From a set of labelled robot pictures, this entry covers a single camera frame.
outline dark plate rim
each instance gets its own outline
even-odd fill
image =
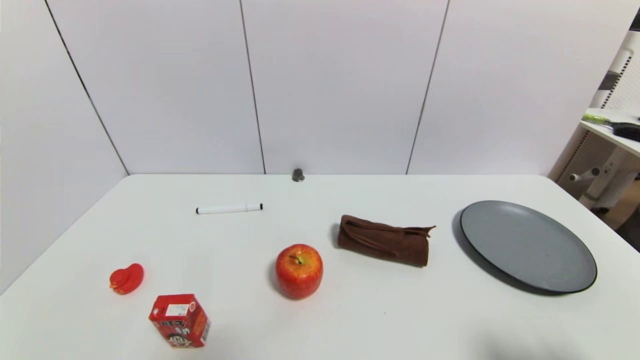
[[[595,269],[596,269],[596,274],[595,274],[595,276],[593,277],[593,281],[591,281],[591,283],[590,283],[589,285],[587,285],[585,288],[583,288],[583,289],[579,289],[579,290],[573,290],[573,291],[551,290],[551,289],[547,289],[547,288],[542,288],[541,286],[537,286],[537,285],[531,284],[531,283],[529,283],[529,282],[527,282],[527,281],[524,281],[524,280],[522,280],[522,279],[519,279],[519,278],[515,277],[514,275],[509,274],[508,272],[506,272],[505,270],[503,270],[503,269],[502,269],[501,267],[499,267],[498,265],[494,264],[494,263],[493,263],[493,261],[491,261],[491,260],[487,259],[487,258],[486,258],[486,256],[484,256],[484,254],[483,254],[482,252],[480,252],[480,251],[479,251],[479,250],[474,246],[474,243],[473,243],[471,240],[469,240],[469,237],[467,236],[467,234],[466,234],[466,232],[465,232],[465,228],[462,226],[462,217],[464,216],[465,211],[466,211],[468,208],[472,207],[473,205],[480,204],[480,203],[482,203],[482,202],[503,202],[503,203],[505,203],[505,204],[512,204],[512,205],[520,206],[520,207],[525,208],[525,209],[528,209],[528,210],[530,210],[530,211],[533,211],[533,212],[539,213],[539,214],[543,215],[544,217],[547,217],[547,218],[549,218],[549,219],[551,219],[551,220],[555,221],[555,222],[556,222],[556,223],[558,223],[560,226],[564,227],[564,228],[565,228],[569,233],[572,233],[572,234],[576,237],[576,239],[580,240],[580,242],[584,245],[584,247],[585,247],[585,248],[587,249],[587,251],[589,252],[589,255],[591,255],[591,259],[593,259],[593,266],[594,266],[594,267],[595,267]],[[552,218],[552,217],[550,217],[550,216],[548,216],[548,215],[546,215],[546,214],[544,214],[544,213],[541,213],[541,212],[540,212],[540,211],[538,211],[538,210],[535,210],[535,209],[529,208],[529,207],[524,206],[524,205],[521,205],[521,204],[516,204],[515,202],[510,202],[510,201],[503,201],[503,200],[482,200],[482,201],[476,201],[476,202],[474,202],[474,203],[472,203],[472,204],[469,204],[467,207],[465,207],[465,208],[462,210],[462,212],[460,213],[460,220],[459,220],[459,223],[460,223],[460,230],[462,231],[462,234],[465,236],[465,239],[467,239],[467,242],[469,242],[469,244],[470,244],[470,245],[471,245],[471,247],[476,251],[476,253],[480,254],[480,256],[481,256],[483,259],[487,260],[487,262],[489,262],[489,264],[491,264],[494,268],[496,268],[496,269],[500,270],[503,274],[506,274],[506,275],[507,275],[507,276],[509,276],[510,278],[515,279],[515,280],[517,280],[517,281],[519,281],[519,282],[521,282],[521,283],[523,283],[523,284],[526,284],[526,285],[528,285],[528,286],[531,286],[532,288],[536,288],[536,289],[539,289],[539,290],[544,290],[544,291],[548,291],[548,292],[550,292],[550,293],[556,293],[556,294],[575,294],[575,293],[580,293],[580,292],[582,292],[582,291],[587,290],[588,288],[590,288],[590,287],[591,287],[591,286],[596,282],[596,279],[598,278],[598,263],[596,262],[596,259],[593,257],[593,253],[591,253],[591,249],[589,249],[589,247],[587,246],[587,244],[585,244],[585,243],[584,243],[584,241],[582,241],[582,239],[580,239],[576,234],[574,234],[574,233],[573,233],[573,231],[569,230],[569,228],[567,228],[566,226],[564,226],[562,223],[560,223],[560,222],[559,222],[559,221],[557,221],[556,219],[554,219],[554,218]]]

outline product label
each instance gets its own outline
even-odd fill
[[[187,315],[187,310],[189,309],[189,304],[171,304],[166,307],[165,316],[185,316]]]

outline white marker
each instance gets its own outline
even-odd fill
[[[220,206],[203,206],[196,208],[196,214],[220,214],[220,213],[241,213],[244,211],[262,210],[260,204],[240,204],[240,205],[220,205]]]

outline rubber duck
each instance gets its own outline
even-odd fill
[[[140,286],[145,271],[140,264],[131,264],[126,269],[118,269],[109,278],[110,288],[120,295],[128,294]]]

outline cartoon face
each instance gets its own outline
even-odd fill
[[[190,347],[191,341],[180,334],[170,334],[167,340],[173,347]]]

